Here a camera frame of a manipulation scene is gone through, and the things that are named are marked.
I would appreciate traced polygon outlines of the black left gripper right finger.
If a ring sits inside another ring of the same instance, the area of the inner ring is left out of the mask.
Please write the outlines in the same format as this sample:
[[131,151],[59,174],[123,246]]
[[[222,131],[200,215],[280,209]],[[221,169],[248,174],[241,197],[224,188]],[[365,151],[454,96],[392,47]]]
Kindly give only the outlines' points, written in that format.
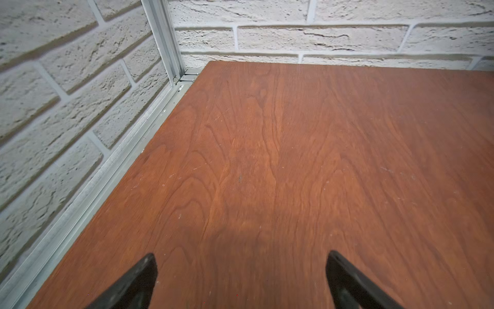
[[329,252],[325,273],[335,308],[402,307],[338,251]]

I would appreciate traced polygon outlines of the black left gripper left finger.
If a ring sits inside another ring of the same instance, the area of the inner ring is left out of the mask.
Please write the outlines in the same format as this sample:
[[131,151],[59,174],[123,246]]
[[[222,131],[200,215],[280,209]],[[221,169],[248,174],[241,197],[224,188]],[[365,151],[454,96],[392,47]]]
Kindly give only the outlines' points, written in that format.
[[157,277],[156,258],[148,253],[86,308],[149,308]]

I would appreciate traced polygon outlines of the aluminium left base rail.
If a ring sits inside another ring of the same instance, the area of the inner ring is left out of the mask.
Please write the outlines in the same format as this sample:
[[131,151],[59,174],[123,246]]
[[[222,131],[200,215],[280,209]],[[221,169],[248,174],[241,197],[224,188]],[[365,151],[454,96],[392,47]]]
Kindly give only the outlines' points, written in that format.
[[200,74],[189,69],[158,95],[95,177],[1,288],[1,308],[26,308]]

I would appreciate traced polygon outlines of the aluminium left corner post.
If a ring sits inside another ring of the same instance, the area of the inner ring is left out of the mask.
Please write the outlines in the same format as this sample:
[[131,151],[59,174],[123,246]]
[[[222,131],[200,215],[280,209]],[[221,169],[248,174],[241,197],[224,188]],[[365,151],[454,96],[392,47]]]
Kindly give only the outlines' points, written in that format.
[[177,84],[185,74],[169,4],[166,0],[141,0],[169,80]]

